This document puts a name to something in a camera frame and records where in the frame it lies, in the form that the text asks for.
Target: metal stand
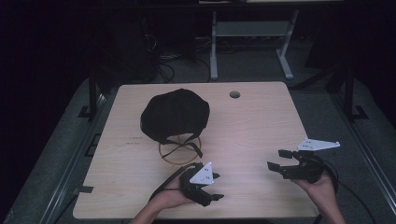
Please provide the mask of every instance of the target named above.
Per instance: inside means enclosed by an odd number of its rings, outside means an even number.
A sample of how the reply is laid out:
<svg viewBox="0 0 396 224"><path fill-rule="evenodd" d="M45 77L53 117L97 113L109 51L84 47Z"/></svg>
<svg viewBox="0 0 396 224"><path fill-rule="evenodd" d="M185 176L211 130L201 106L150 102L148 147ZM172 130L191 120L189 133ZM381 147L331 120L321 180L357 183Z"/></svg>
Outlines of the metal stand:
<svg viewBox="0 0 396 224"><path fill-rule="evenodd" d="M210 77L217 80L218 61L216 57L217 36L285 36L285 42L276 55L287 79L293 79L285 58L299 10L294 10L289 21L217 21L216 11L212 21L212 50L210 52Z"/></svg>
<svg viewBox="0 0 396 224"><path fill-rule="evenodd" d="M96 115L96 111L97 111L96 83L95 83L94 79L95 79L94 73L91 72L88 76L88 85L89 85L89 89L90 89L90 105L83 106L78 114L78 118L88 118L89 122L91 122L93 120L93 118Z"/></svg>
<svg viewBox="0 0 396 224"><path fill-rule="evenodd" d="M348 67L346 71L346 89L345 89L345 101L344 101L344 111L350 122L355 122L355 119L368 119L367 114L364 112L363 108L356 105L355 108L358 110L358 114L354 114L353 108L353 82L355 79L354 71Z"/></svg>

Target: table leg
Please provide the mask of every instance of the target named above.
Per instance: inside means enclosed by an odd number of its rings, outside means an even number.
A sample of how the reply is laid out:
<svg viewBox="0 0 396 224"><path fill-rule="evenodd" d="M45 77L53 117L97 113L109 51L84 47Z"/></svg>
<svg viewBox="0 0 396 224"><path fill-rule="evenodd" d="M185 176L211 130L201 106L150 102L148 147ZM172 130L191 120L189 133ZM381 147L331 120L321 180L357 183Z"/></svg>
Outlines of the table leg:
<svg viewBox="0 0 396 224"><path fill-rule="evenodd" d="M276 50L277 58L279 59L280 65L282 66L283 73L287 79L293 79L293 73L290 70L288 61L286 60L286 51L288 50L289 42L291 39L291 35L293 34L294 25L297 21L299 10L294 10L293 14L291 15L290 22L288 25L288 29L285 34L285 43L280 49Z"/></svg>
<svg viewBox="0 0 396 224"><path fill-rule="evenodd" d="M212 51L210 52L210 78L212 80L217 80L218 77L218 59L216 57L216 11L214 11L212 21Z"/></svg>

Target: black equipment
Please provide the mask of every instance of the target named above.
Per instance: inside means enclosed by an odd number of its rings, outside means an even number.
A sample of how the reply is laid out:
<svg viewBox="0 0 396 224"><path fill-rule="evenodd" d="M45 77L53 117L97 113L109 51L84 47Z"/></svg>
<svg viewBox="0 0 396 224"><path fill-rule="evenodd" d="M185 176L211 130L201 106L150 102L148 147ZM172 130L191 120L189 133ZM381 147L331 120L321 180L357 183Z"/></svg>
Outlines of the black equipment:
<svg viewBox="0 0 396 224"><path fill-rule="evenodd" d="M317 182L324 170L328 170L323 160L313 151L287 151L280 149L279 157L296 159L300 163L292 166L280 166L279 164L267 162L270 171L282 174L284 179L306 179L309 183Z"/></svg>
<svg viewBox="0 0 396 224"><path fill-rule="evenodd" d="M158 193L160 193L163 190L167 190L165 187L178 175L183 174L180 176L180 190L183 193L183 195L202 205L203 207L206 207L208 205L210 205L210 203L212 201L218 201L219 199L223 198L224 195L222 194L209 194L207 192L205 192L204 190L202 190L203 187L205 187L206 185L202 185L202 184L192 184L190 182L190 179L195 176L195 174L197 174L202 168L204 167L204 165L202 163L190 163L188 165L185 165L183 167L180 167L174 174L172 174L171 176L169 176L169 178L167 178L151 195L151 197L149 198L149 201L154 198L155 195L157 195ZM213 178L216 179L220 177L219 174L213 173Z"/></svg>

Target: gray carpet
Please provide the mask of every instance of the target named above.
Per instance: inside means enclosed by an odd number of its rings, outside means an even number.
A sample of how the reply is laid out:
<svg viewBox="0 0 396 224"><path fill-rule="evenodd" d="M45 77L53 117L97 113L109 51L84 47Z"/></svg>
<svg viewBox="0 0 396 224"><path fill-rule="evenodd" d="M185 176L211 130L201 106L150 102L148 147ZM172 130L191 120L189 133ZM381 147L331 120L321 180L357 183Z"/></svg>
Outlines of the gray carpet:
<svg viewBox="0 0 396 224"><path fill-rule="evenodd" d="M242 50L236 53L219 54L219 79L217 82L233 81L284 81L293 86L312 77L318 69L304 68L309 52L309 42L293 42L287 54L294 80L286 80L275 54L274 44L260 50ZM198 57L208 63L208 53ZM207 64L201 61L175 60L170 63L175 69L174 82L206 82L209 76ZM290 91L308 136L312 139L339 141L341 147L320 151L322 159L330 162L338 171L339 180L359 195L373 213L377 223L396 223L383 190L379 187L369 163L361 152L354 127L372 150L389 182L396 183L394 159L396 158L396 132L373 101L370 92L355 81L355 105L361 105L369 119L356 120L351 124L340 110L339 101L343 92L331 95L324 90L328 78L314 83L303 91ZM163 83L161 76L153 83ZM84 156L89 143L100 133L106 123L117 89L101 101L99 112L93 122L78 118L84 105L88 105L88 82L81 84L64 112L57 128L43 150L35 169L26 181L18 199L12 207L13 215L9 223L52 223L65 209L57 223L126 223L129 220L77 220L72 211L75 201L74 190L79 188L88 171L92 157ZM71 175L64 176L66 168L73 167ZM60 186L63 177L69 182ZM340 187L337 194L340 207L348 223L372 223L358 200L346 189ZM48 210L52 199L59 200L58 206ZM313 218L270 219L272 223L313 223ZM199 223L265 223L264 220L206 220Z"/></svg>

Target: person's right hand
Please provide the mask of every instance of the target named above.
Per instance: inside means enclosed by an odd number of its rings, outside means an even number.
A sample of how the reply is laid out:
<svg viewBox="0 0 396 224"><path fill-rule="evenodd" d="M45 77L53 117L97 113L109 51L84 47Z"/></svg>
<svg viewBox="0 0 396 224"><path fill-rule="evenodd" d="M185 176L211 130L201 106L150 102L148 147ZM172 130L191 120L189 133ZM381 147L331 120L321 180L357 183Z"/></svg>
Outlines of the person's right hand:
<svg viewBox="0 0 396 224"><path fill-rule="evenodd" d="M305 179L293 179L291 181L308 194L312 202L318 207L320 214L330 223L346 223L338 207L332 179L329 174L324 172L320 179L313 184L310 184Z"/></svg>

